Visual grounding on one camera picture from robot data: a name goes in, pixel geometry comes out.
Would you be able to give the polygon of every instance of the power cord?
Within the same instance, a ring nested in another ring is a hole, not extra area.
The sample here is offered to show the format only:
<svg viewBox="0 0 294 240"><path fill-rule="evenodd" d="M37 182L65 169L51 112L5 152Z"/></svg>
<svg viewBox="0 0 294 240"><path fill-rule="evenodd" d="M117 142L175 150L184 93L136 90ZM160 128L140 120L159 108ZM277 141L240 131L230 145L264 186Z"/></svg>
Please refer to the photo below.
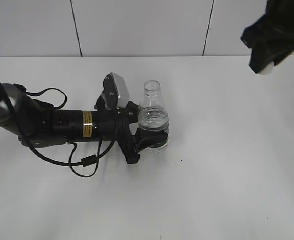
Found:
<svg viewBox="0 0 294 240"><path fill-rule="evenodd" d="M73 167L71 166L71 158L72 158L72 155L73 153L76 151L78 145L75 143L75 142L69 142L69 144L73 145L73 149L71 151L71 154L69 156L69 160L68 160L68 163L70 164L69 168L70 170L77 176L79 177L82 177L82 178L90 178L92 177L94 174L96 174L97 170L98 170L98 166L99 166L99 159L100 159L100 149L101 149L101 145L102 145L102 138L99 140L99 145L98 145L98 150L97 150L97 160L96 160L96 168L94 170L94 172L90 175L82 175L80 173L77 173Z"/></svg>

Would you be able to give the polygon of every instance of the water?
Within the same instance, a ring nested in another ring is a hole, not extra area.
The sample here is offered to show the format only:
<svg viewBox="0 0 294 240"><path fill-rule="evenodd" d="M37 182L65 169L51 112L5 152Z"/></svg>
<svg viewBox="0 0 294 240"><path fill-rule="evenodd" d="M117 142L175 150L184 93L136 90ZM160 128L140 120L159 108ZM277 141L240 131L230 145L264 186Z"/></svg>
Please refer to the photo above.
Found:
<svg viewBox="0 0 294 240"><path fill-rule="evenodd" d="M161 107L146 107L139 112L139 128L151 132L165 131L169 133L169 115ZM146 150L151 153L159 153L165 150L168 141L149 147Z"/></svg>

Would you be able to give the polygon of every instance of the white wall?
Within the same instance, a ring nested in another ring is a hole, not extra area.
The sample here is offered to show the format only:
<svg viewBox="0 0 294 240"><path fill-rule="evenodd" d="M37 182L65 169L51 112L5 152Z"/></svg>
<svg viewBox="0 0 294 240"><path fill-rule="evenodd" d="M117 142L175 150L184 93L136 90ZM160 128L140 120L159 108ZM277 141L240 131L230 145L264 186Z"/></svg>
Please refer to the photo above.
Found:
<svg viewBox="0 0 294 240"><path fill-rule="evenodd" d="M249 55L267 0L215 0L205 56ZM83 56L201 56L213 0L72 0ZM70 0L0 0L0 57L80 56Z"/></svg>
<svg viewBox="0 0 294 240"><path fill-rule="evenodd" d="M0 57L79 55L68 0L0 0Z"/></svg>

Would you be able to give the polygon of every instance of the black cable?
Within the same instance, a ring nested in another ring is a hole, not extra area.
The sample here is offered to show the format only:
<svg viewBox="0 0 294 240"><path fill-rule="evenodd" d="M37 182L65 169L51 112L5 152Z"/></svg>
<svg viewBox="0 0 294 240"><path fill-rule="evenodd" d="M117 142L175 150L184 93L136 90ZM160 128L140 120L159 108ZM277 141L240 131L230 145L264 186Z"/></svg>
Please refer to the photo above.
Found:
<svg viewBox="0 0 294 240"><path fill-rule="evenodd" d="M9 112L10 112L10 115L14 121L14 123L16 124L17 126L17 129L19 131L19 134L20 136L22 137L23 141L26 143L26 145L28 146L28 148L30 149L31 152L33 152L34 155L36 155L38 158L42 159L43 161L46 161L50 164L54 164L54 165L58 165L58 166L63 166L63 167L76 167L76 166L81 166L82 165L82 162L76 162L76 163L65 163L65 162L59 162L59 161L54 161L50 158L47 158L45 156L43 156L41 153L39 153L31 144L31 142L29 141L29 139L27 138L27 136L25 135L19 121L18 121L18 118L17 118L17 115L16 115L16 111L15 109L13 108L10 100L9 100L9 97L6 93L6 91L4 90L2 84L0 83L0 95L3 99L3 101L5 102Z"/></svg>
<svg viewBox="0 0 294 240"><path fill-rule="evenodd" d="M104 152L100 155L100 158L104 157L113 147L113 144L116 142L117 139L117 134L118 134L118 127L117 127L117 118L115 117L115 134L113 136L113 139L111 140L109 146L104 150Z"/></svg>
<svg viewBox="0 0 294 240"><path fill-rule="evenodd" d="M72 155L73 153L76 151L78 145L75 143L75 142L69 142L69 144L72 144L73 145L73 150L71 151L71 154L69 156L69 160L68 160L68 163L71 164L71 158L72 158ZM98 145L98 150L97 150L97 163L96 163L96 168L94 170L94 172L90 175L82 175L80 173L77 173L72 166L69 166L70 170L77 176L79 177L82 177L82 178L90 178L92 177L94 174L96 174L97 172L97 169L98 169L98 165L99 165L99 159L101 158L100 156L100 149L101 149L101 145L102 145L102 138L99 140L99 145Z"/></svg>

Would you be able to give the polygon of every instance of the bottle neck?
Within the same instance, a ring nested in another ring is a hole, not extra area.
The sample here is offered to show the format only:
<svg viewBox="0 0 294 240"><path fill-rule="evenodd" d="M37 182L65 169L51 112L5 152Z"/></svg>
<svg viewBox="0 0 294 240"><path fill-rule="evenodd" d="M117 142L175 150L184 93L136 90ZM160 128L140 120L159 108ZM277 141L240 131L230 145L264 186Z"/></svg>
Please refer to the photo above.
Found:
<svg viewBox="0 0 294 240"><path fill-rule="evenodd" d="M148 99L160 97L160 83L154 80L146 82L144 85L144 96Z"/></svg>

